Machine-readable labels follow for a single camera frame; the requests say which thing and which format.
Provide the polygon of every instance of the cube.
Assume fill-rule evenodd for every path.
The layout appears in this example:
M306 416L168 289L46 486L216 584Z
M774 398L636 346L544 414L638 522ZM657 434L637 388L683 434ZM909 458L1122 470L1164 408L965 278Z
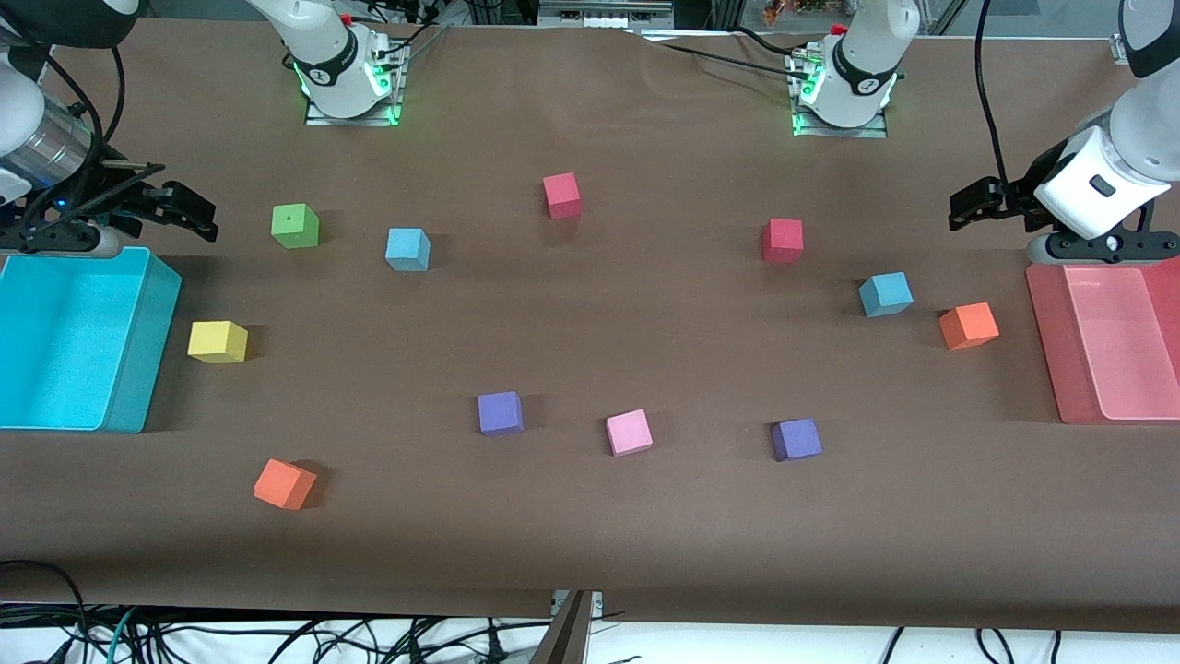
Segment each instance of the cube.
M999 337L999 328L988 302L955 307L938 318L946 348L957 351L986 344Z
M245 362L249 331L228 320L197 321L189 335L189 355L209 364Z
M860 285L860 301L865 304L865 315L876 317L899 313L913 303L913 295L905 272L893 271L868 277Z
M796 461L824 452L815 421L811 419L780 422L772 429L771 438L774 440L774 459L779 461Z
M524 432L520 395L516 393L480 395L479 430L485 436L507 436Z
M288 249L320 245L320 217L304 203L275 205L270 215L270 234Z
M804 222L796 218L772 218L762 231L762 259L795 262L804 252Z
M578 192L578 180L572 172L550 175L545 183L545 202L549 203L550 218L569 218L582 215L582 193Z
M385 259L398 271L426 271L431 262L431 239L421 228L391 228Z
M302 509L315 485L315 473L271 459L254 484L254 498L283 509Z
M607 419L607 436L610 439L610 454L623 456L645 451L651 447L651 430L648 429L648 414L643 409Z

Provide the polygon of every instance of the purple cube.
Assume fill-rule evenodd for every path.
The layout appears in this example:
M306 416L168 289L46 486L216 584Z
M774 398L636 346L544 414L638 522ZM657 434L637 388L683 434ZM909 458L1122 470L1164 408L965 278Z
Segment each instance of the purple cube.
M507 436L524 432L520 395L516 393L480 395L479 430L485 436Z
M815 429L815 421L812 419L780 422L774 426L772 438L774 459L779 461L807 459L824 452L819 445L819 430Z

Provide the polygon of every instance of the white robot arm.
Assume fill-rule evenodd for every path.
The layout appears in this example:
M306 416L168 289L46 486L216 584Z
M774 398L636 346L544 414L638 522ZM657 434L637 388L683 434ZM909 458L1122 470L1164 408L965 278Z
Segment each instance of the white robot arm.
M1140 78L1109 107L1037 157L1025 176L985 177L951 196L950 228L1022 215L1035 262L1152 262L1180 255L1180 237L1150 229L1154 199L1180 180L1180 6L1122 0L1120 25ZM1123 221L1140 212L1135 229Z
M382 65L389 38L362 25L345 25L316 0L247 0L278 31L295 60L308 98L323 113L352 118L392 91Z
M867 124L889 103L897 65L918 34L920 18L913 0L865 2L847 33L820 41L822 71L800 101L833 126Z

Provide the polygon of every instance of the pink bin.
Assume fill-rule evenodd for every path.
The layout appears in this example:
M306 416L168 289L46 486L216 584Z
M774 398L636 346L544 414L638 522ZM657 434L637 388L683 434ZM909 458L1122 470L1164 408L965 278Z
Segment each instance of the pink bin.
M1180 423L1180 258L1024 275L1062 422Z

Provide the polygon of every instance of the pink cube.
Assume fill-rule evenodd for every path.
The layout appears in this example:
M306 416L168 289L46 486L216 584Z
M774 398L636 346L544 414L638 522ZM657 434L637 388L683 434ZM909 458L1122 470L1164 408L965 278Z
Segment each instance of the pink cube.
M570 218L582 215L582 193L578 192L578 180L572 172L550 175L544 178L544 182L550 218Z
M651 447L651 430L643 409L607 419L607 435L610 436L610 454L623 456Z
M804 252L804 222L798 218L772 218L762 232L762 259L795 262Z

